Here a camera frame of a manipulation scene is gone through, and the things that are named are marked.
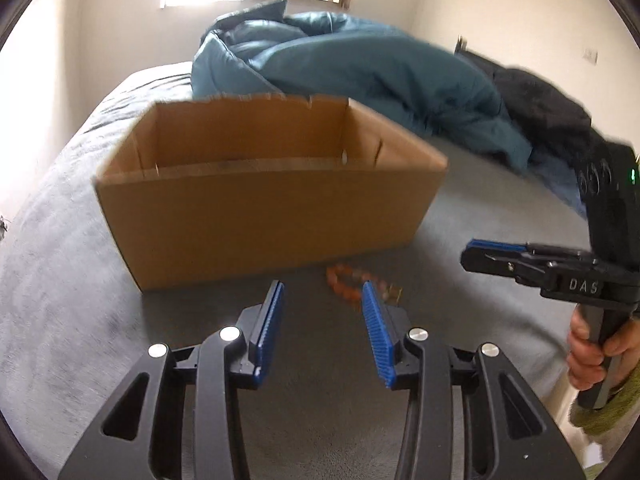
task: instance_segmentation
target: hand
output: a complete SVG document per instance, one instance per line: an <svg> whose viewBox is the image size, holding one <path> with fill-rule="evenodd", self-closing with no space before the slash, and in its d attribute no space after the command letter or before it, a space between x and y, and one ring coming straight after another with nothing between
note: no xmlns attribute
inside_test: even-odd
<svg viewBox="0 0 640 480"><path fill-rule="evenodd" d="M604 380L606 372L601 364L604 357L622 355L616 371L613 388L623 383L640 361L640 322L632 319L615 335L609 338L603 348L588 341L589 325L581 316L578 307L571 318L571 332L567 341L570 353L569 382L577 390L589 390L594 384Z"/></svg>

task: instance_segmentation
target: mattress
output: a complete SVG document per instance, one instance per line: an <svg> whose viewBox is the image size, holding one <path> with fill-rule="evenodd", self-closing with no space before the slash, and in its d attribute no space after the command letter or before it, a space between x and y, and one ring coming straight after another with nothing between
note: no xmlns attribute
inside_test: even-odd
<svg viewBox="0 0 640 480"><path fill-rule="evenodd" d="M0 409L55 478L149 345L200 343L260 302L278 278L287 304L271 374L239 399L252 477L392 478L407 396L377 378L362 315L327 287L324 266L145 294L129 275L92 175L151 102L191 97L189 74L188 63L163 66L116 88L12 224L0 250ZM564 373L573 306L504 278L467 274L460 252L473 237L588 247L587 225L540 183L446 140L431 142L449 157L450 171L414 241L348 262L401 285L413 323L447 343L499 345L545 397ZM184 440L188 456L188 430Z"/></svg>

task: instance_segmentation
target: open cardboard box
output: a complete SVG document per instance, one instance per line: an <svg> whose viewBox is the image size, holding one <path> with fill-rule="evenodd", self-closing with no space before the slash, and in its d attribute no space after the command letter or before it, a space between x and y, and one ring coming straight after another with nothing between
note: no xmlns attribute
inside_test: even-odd
<svg viewBox="0 0 640 480"><path fill-rule="evenodd" d="M94 179L142 290L407 244L447 159L340 98L153 105Z"/></svg>

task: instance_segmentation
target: silver screw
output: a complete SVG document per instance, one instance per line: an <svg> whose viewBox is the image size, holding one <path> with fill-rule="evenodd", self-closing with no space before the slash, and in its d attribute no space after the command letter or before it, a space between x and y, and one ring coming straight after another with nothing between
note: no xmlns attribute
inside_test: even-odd
<svg viewBox="0 0 640 480"><path fill-rule="evenodd" d="M409 330L409 339L414 341L426 341L429 337L429 332L423 328L412 328Z"/></svg>
<svg viewBox="0 0 640 480"><path fill-rule="evenodd" d="M482 345L481 351L487 357L497 357L500 353L500 349L493 343L484 343Z"/></svg>
<svg viewBox="0 0 640 480"><path fill-rule="evenodd" d="M163 345L162 343L156 343L155 345L151 345L149 347L149 355L154 358L162 357L164 354L166 354L167 350L168 348L166 347L166 345Z"/></svg>
<svg viewBox="0 0 640 480"><path fill-rule="evenodd" d="M240 337L240 329L236 326L225 326L220 331L222 341L235 341Z"/></svg>

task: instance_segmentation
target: beige wall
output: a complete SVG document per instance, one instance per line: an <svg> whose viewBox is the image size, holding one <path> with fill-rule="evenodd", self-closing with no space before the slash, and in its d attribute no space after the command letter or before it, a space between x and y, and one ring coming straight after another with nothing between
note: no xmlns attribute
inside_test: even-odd
<svg viewBox="0 0 640 480"><path fill-rule="evenodd" d="M82 122L79 0L33 0L0 50L0 214L13 219Z"/></svg>
<svg viewBox="0 0 640 480"><path fill-rule="evenodd" d="M413 30L449 50L464 36L470 50L543 75L640 151L640 50L608 0L421 0Z"/></svg>
<svg viewBox="0 0 640 480"><path fill-rule="evenodd" d="M418 0L352 0L351 12L409 30ZM161 9L160 0L84 0L84 110L91 111L132 72L193 58L203 31L225 12L250 2ZM321 2L290 0L289 12L325 10Z"/></svg>

